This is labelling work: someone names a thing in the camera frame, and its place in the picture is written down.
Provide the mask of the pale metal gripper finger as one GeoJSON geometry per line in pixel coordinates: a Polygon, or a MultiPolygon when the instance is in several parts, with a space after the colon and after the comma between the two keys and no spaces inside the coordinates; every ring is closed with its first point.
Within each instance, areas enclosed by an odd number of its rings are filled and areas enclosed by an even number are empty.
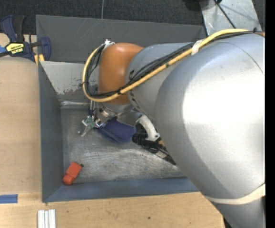
{"type": "Polygon", "coordinates": [[[80,123],[78,134],[86,134],[86,132],[87,132],[87,122],[85,121],[85,119],[83,119],[80,123]]]}
{"type": "Polygon", "coordinates": [[[90,132],[91,129],[92,128],[89,125],[85,126],[84,124],[82,124],[80,126],[80,136],[84,137],[86,134],[90,132]]]}

